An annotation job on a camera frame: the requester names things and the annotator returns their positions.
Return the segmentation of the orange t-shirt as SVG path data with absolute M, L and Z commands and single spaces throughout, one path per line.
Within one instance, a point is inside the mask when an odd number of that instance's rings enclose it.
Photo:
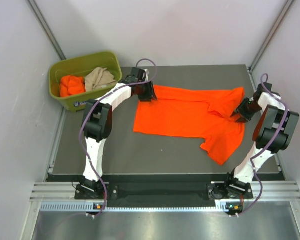
M 222 166 L 238 149 L 245 125 L 233 116 L 245 89 L 189 90 L 154 87 L 157 100 L 139 102 L 133 131 L 167 137 L 200 138 L 207 155 Z

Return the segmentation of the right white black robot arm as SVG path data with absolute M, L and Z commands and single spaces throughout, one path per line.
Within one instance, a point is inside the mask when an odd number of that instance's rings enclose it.
M 253 146 L 233 170 L 233 177 L 245 184 L 252 182 L 255 173 L 268 159 L 287 149 L 300 118 L 297 112 L 288 110 L 279 95 L 267 92 L 245 98 L 232 116 L 239 116 L 238 123 L 247 123 L 260 111 L 263 114 L 252 136 Z

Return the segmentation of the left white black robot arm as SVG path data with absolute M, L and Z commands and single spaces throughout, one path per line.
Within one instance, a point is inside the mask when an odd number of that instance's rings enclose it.
M 103 185 L 98 181 L 103 175 L 104 146 L 113 128 L 113 111 L 132 96 L 138 96 L 141 102 L 156 100 L 153 82 L 118 83 L 104 96 L 86 102 L 79 139 L 85 139 L 86 142 L 83 147 L 86 154 L 83 176 L 91 181 L 86 186 L 86 192 L 92 198 L 99 198 L 104 191 Z

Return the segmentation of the beige shirt in bin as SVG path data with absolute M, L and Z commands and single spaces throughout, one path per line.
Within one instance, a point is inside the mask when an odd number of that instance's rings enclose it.
M 84 78 L 85 91 L 91 92 L 117 84 L 115 76 L 107 68 L 97 67 Z

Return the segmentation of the olive green plastic bin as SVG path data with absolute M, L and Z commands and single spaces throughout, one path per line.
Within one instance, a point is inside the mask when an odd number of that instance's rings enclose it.
M 104 86 L 90 92 L 75 94 L 72 96 L 60 96 L 61 79 L 65 76 L 86 77 L 96 68 L 107 68 L 118 82 L 122 79 L 122 70 L 117 56 L 111 51 L 102 51 L 75 58 L 62 60 L 54 64 L 48 73 L 49 93 L 67 111 L 77 112 L 83 110 L 86 101 L 104 96 L 113 86 Z

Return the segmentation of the orange shirt in bin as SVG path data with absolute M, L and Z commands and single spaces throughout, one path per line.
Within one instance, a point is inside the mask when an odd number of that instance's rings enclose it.
M 83 94 L 86 92 L 83 76 L 66 75 L 61 78 L 59 95 L 62 98 Z

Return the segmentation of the black centre mounting plate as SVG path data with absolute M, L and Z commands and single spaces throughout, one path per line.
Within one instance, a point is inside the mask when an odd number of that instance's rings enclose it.
M 126 182 L 110 185 L 110 208 L 190 208 L 213 207 L 206 183 Z

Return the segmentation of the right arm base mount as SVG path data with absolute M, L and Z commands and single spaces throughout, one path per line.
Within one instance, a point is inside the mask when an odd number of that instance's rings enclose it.
M 234 171 L 227 173 L 225 181 L 210 182 L 207 184 L 208 197 L 213 200 L 244 200 L 253 199 L 250 183 L 244 183 L 234 177 Z

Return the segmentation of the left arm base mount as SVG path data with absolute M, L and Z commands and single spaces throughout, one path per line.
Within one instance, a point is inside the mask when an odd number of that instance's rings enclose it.
M 74 198 L 76 200 L 104 200 L 106 192 L 100 181 L 88 180 L 82 176 L 75 187 Z

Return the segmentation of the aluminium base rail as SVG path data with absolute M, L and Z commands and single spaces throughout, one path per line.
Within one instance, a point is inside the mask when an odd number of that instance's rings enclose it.
M 253 202 L 298 202 L 300 191 L 292 181 L 253 182 L 252 197 L 214 199 L 208 191 L 137 194 L 129 193 L 116 186 L 108 191 L 109 199 L 93 199 L 90 190 L 84 187 L 74 189 L 66 182 L 44 182 L 34 185 L 30 196 L 31 202 L 39 204 L 39 209 L 46 212 L 225 212 L 246 209 Z

